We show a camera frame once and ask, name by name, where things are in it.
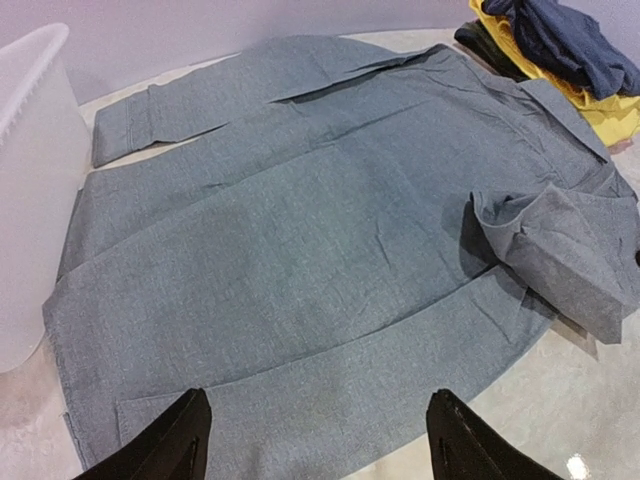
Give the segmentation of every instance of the stack of clothes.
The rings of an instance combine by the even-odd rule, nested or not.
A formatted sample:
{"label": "stack of clothes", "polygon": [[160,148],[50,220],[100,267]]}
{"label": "stack of clothes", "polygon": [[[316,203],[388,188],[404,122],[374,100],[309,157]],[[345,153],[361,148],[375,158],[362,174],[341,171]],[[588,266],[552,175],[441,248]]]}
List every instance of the stack of clothes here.
{"label": "stack of clothes", "polygon": [[470,0],[456,40],[498,74],[546,79],[611,147],[640,131],[640,70],[588,15],[557,0]]}

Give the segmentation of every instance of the folded clothes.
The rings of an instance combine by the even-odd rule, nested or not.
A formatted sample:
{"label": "folded clothes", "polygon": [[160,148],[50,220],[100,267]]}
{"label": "folded clothes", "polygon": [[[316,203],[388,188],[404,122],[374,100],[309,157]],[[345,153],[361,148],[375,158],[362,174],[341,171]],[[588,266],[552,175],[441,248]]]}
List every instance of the folded clothes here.
{"label": "folded clothes", "polygon": [[[555,309],[620,341],[636,197],[560,92],[444,46],[269,49],[97,117],[105,158],[208,133],[79,196],[44,315],[85,466],[201,387],[208,478],[340,478],[422,435],[429,392],[486,388]],[[248,71],[251,101],[200,108]]]}
{"label": "folded clothes", "polygon": [[518,66],[502,51],[493,41],[482,22],[467,22],[454,34],[454,38],[462,46],[484,60],[497,74],[511,78],[516,82],[527,80],[527,77]]}
{"label": "folded clothes", "polygon": [[606,146],[615,145],[640,132],[640,96],[612,95],[604,100],[596,100],[587,89],[577,87],[527,59],[516,44],[506,17],[484,13],[483,0],[470,0],[469,5],[513,63],[529,78],[544,78],[559,89],[576,106]]}
{"label": "folded clothes", "polygon": [[506,16],[523,55],[587,88],[597,100],[640,95],[640,70],[600,33],[592,17],[558,0],[485,0],[482,10]]}

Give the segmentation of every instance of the white container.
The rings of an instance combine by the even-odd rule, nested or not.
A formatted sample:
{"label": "white container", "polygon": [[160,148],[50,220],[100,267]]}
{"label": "white container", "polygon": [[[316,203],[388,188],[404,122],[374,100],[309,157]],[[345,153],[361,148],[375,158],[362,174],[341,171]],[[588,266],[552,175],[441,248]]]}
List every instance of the white container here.
{"label": "white container", "polygon": [[0,50],[0,372],[17,367],[44,334],[90,136],[60,49],[63,24]]}

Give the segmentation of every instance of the crumpled fabric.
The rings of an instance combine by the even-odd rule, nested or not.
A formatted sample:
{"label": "crumpled fabric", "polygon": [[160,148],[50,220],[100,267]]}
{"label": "crumpled fabric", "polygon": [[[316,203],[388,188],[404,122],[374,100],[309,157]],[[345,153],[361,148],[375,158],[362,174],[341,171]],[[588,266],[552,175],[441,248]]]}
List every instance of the crumpled fabric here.
{"label": "crumpled fabric", "polygon": [[[558,310],[615,341],[638,298],[635,194],[548,82],[444,46],[269,48],[97,117],[105,158],[204,134],[79,195],[44,316],[85,467],[201,387],[209,479],[340,478],[424,434],[433,391],[481,392]],[[253,101],[225,100],[247,71]]]}
{"label": "crumpled fabric", "polygon": [[640,95],[640,70],[600,33],[592,17],[558,0],[485,0],[482,10],[506,16],[523,55],[596,100]]}
{"label": "crumpled fabric", "polygon": [[610,147],[640,132],[640,96],[612,95],[597,100],[587,89],[536,65],[526,58],[511,33],[506,17],[491,16],[483,9],[483,0],[469,0],[471,9],[504,53],[532,79],[543,78],[560,90],[593,127],[600,140]]}

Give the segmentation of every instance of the gray fabric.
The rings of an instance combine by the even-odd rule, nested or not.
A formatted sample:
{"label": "gray fabric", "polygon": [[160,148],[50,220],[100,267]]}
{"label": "gray fabric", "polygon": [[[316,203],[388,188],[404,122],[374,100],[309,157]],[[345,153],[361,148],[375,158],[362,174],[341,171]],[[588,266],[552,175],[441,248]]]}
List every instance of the gray fabric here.
{"label": "gray fabric", "polygon": [[[339,60],[323,42],[325,69],[370,62],[351,41],[335,41]],[[424,433],[433,391],[469,400],[539,338],[553,312],[521,278],[549,275],[540,293],[554,301],[597,291],[597,310],[624,313],[640,284],[635,196],[575,109],[545,82],[494,77],[446,47],[398,58],[89,176],[45,305],[85,465],[204,387],[209,478],[340,477]],[[232,79],[239,67],[216,68]],[[181,103],[164,98],[167,112]],[[123,128],[99,120],[105,138]],[[588,290],[520,255],[514,219],[541,229],[536,255],[584,267]],[[573,242],[544,235],[558,219]],[[617,338],[620,318],[592,308],[575,320]]]}
{"label": "gray fabric", "polygon": [[[344,50],[349,50],[348,55],[343,55]],[[265,103],[401,64],[410,57],[337,37],[299,36],[286,45],[278,40],[266,42],[226,60],[226,68],[214,64],[168,85],[151,85],[98,112],[93,166],[153,143],[185,140]]]}

